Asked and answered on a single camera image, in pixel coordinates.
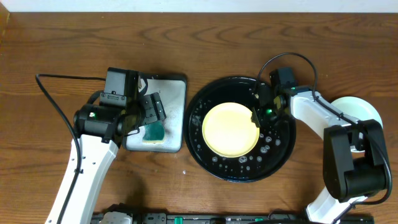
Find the green sponge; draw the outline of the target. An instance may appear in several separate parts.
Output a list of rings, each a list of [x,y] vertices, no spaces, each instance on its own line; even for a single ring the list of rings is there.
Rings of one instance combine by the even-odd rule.
[[[144,143],[161,143],[165,139],[165,128],[161,121],[144,126],[145,133],[142,138]]]

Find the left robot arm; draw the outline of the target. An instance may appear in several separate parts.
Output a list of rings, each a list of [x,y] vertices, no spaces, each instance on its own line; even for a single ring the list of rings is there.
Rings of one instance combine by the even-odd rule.
[[[153,151],[145,128],[166,115],[159,93],[138,99],[97,91],[68,123],[71,153],[47,223],[89,223],[104,178],[120,147]]]

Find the yellow plate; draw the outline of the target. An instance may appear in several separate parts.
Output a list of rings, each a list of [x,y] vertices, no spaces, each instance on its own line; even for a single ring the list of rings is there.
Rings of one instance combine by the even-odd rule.
[[[257,144],[260,129],[252,122],[252,111],[239,103],[222,103],[206,114],[202,135],[206,145],[217,155],[240,157]]]

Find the mint plate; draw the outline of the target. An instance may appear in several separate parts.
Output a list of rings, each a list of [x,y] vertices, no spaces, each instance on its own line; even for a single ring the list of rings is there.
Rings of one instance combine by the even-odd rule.
[[[344,114],[353,116],[363,121],[374,119],[381,125],[381,127],[383,127],[381,116],[375,107],[361,98],[354,96],[344,96],[336,99],[331,104]]]

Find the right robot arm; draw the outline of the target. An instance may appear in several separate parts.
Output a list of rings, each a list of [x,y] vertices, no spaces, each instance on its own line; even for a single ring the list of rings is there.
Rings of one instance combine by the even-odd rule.
[[[325,187],[305,209],[310,223],[341,223],[355,206],[378,205],[391,196],[392,171],[379,122],[345,114],[309,86],[257,84],[252,94],[259,102],[256,124],[294,118],[323,141]]]

